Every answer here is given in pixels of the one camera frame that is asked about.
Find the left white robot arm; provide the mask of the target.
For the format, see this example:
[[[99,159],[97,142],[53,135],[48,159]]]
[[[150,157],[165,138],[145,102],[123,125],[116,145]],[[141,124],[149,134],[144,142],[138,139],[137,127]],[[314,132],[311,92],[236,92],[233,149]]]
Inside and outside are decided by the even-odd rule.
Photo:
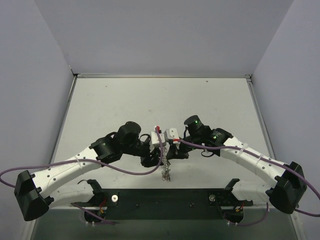
[[[61,162],[48,166],[29,168],[18,174],[14,196],[18,202],[23,219],[27,222],[38,219],[49,209],[73,203],[100,204],[104,192],[95,180],[87,180],[77,185],[68,183],[90,171],[110,167],[123,155],[140,157],[151,161],[159,168],[164,155],[166,140],[159,126],[140,139],[141,127],[128,121],[118,131],[111,132],[87,146],[80,153]]]

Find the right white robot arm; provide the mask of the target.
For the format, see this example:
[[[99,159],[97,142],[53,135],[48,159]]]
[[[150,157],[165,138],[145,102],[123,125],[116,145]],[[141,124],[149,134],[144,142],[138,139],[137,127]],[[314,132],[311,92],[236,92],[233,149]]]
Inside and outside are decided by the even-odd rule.
[[[184,125],[189,135],[182,138],[175,128],[164,132],[165,140],[170,144],[168,160],[187,159],[189,152],[202,149],[230,160],[262,179],[262,183],[238,181],[231,190],[238,201],[271,203],[285,214],[296,210],[307,190],[304,172],[298,163],[286,164],[269,158],[226,130],[204,125],[197,115],[187,118]]]

